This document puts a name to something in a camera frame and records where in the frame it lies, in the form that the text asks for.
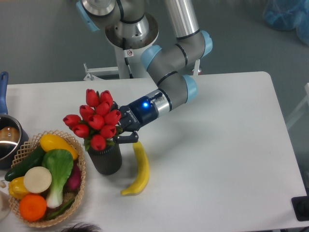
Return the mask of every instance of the black vase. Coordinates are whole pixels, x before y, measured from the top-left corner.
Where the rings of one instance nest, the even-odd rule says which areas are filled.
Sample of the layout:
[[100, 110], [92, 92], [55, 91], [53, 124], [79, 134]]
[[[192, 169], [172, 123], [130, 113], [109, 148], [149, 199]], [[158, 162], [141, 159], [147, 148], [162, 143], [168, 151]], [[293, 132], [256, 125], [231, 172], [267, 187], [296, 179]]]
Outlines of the black vase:
[[103, 175], [114, 174], [121, 167], [122, 157], [119, 144], [108, 146], [102, 151], [90, 147], [87, 152], [96, 170]]

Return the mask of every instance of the cucumber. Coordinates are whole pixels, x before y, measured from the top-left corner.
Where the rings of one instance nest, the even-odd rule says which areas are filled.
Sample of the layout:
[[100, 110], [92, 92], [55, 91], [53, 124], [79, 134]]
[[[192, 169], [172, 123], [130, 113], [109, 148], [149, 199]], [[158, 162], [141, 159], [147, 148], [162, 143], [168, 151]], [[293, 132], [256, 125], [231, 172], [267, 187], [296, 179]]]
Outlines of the cucumber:
[[6, 173], [4, 179], [6, 181], [12, 181], [15, 178], [24, 176], [30, 168], [41, 166], [45, 154], [46, 152], [41, 148], [40, 145], [38, 145], [30, 155], [28, 155], [15, 167], [9, 170]]

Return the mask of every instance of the yellow squash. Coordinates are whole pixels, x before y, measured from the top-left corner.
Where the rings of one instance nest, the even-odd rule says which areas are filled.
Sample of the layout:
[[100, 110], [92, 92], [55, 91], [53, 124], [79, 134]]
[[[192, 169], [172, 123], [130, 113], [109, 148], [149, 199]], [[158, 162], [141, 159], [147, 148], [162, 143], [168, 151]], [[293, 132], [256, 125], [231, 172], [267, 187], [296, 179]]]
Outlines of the yellow squash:
[[45, 134], [40, 139], [40, 145], [44, 151], [48, 152], [53, 149], [65, 149], [68, 150], [72, 156], [73, 160], [78, 158], [78, 153], [74, 147], [72, 147], [64, 138], [56, 134]]

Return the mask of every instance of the blue pot handle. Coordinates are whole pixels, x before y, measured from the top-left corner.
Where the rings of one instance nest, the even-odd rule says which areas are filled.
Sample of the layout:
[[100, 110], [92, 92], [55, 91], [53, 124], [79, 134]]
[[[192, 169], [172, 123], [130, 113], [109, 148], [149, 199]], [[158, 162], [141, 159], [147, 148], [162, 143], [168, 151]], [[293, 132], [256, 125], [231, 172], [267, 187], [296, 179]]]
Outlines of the blue pot handle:
[[8, 108], [6, 106], [6, 101], [5, 101], [6, 89], [8, 86], [8, 79], [9, 79], [8, 72], [2, 72], [1, 79], [0, 79], [0, 115], [8, 114]]

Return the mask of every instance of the yellow bell pepper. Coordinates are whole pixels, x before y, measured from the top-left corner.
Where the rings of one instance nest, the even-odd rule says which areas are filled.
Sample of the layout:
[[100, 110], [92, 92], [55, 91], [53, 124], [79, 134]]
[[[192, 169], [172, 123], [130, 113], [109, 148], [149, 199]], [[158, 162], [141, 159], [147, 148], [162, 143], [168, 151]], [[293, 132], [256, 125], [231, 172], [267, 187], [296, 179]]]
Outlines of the yellow bell pepper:
[[9, 183], [9, 194], [17, 199], [23, 199], [30, 192], [24, 185], [24, 177], [18, 177]]

